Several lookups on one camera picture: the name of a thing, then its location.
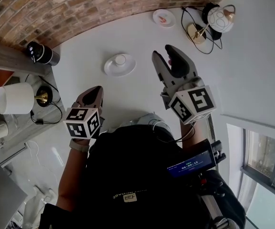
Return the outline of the person's right hand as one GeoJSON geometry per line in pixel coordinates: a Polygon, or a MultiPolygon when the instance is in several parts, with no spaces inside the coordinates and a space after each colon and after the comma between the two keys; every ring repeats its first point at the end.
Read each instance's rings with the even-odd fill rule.
{"type": "Polygon", "coordinates": [[[205,86],[203,80],[201,77],[195,77],[191,79],[190,81],[186,82],[182,86],[178,88],[178,91],[184,91],[184,90],[190,90],[196,87],[202,87],[205,86]]]}

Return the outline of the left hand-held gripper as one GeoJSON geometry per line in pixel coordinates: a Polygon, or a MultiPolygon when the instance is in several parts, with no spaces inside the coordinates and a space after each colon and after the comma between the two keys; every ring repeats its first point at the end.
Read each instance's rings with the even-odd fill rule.
{"type": "Polygon", "coordinates": [[[95,86],[80,94],[68,108],[63,123],[71,138],[91,139],[99,133],[103,119],[100,118],[103,87],[95,86]]]}

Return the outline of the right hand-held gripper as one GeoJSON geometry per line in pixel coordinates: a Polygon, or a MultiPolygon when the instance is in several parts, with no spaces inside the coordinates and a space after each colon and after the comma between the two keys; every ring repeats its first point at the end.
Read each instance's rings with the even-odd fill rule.
{"type": "MultiPolygon", "coordinates": [[[[152,62],[161,82],[166,88],[176,85],[178,79],[197,76],[194,62],[180,49],[165,45],[168,62],[157,51],[152,53],[152,62]]],[[[186,125],[208,116],[216,109],[210,86],[182,85],[172,95],[161,92],[166,109],[172,109],[181,123],[186,125]]]]}

